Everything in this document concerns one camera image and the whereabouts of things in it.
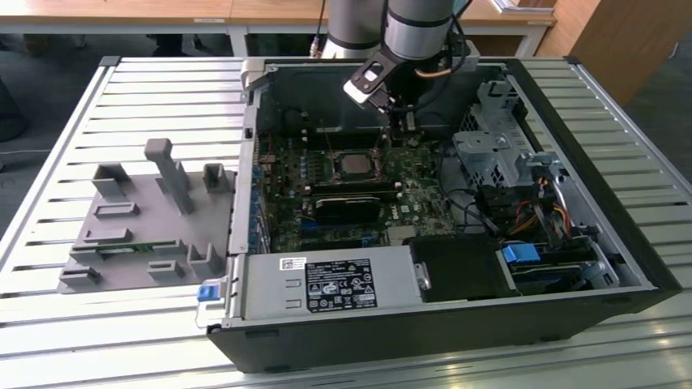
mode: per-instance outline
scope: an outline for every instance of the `green circuit board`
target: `green circuit board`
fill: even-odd
[[[373,152],[363,149],[332,154],[307,151],[295,147],[292,141],[273,144],[272,149],[277,151],[260,159],[272,252],[392,246],[401,244],[401,234],[413,237],[455,233],[455,221],[444,206],[435,174],[437,153],[424,143],[375,152],[379,169],[387,172],[387,179],[397,183],[396,198],[381,202],[376,222],[329,226],[313,219],[316,199],[304,195],[305,185],[333,179],[339,153]]]

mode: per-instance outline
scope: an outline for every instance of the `table leg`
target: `table leg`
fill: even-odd
[[[75,49],[84,49],[87,47],[87,36],[84,34],[72,35],[72,44]]]
[[[233,57],[248,57],[248,26],[228,26],[228,36],[233,48]]]
[[[539,49],[540,41],[545,35],[547,26],[532,26],[527,30],[527,35],[523,36],[521,44],[517,48],[517,57],[533,57]]]

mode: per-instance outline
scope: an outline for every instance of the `motherboard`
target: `motherboard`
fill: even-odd
[[[307,137],[267,136],[260,143],[272,252],[400,246],[412,237],[455,233],[437,184],[437,143],[336,148],[337,137],[317,137],[319,145]]]

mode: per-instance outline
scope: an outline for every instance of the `white label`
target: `white label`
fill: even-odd
[[[371,300],[375,300],[375,295],[373,294],[361,294],[360,296],[353,296],[353,299],[357,297],[357,300],[359,301],[371,301]]]
[[[225,19],[195,19],[195,23],[225,23]]]
[[[305,269],[305,257],[281,258],[279,261],[279,270],[303,270]]]

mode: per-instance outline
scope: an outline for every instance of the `gray 3d printed holder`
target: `gray 3d printed holder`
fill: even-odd
[[[199,284],[225,270],[235,173],[208,164],[187,174],[171,159],[168,139],[149,139],[144,154],[160,176],[129,176],[100,165],[95,196],[60,293]]]

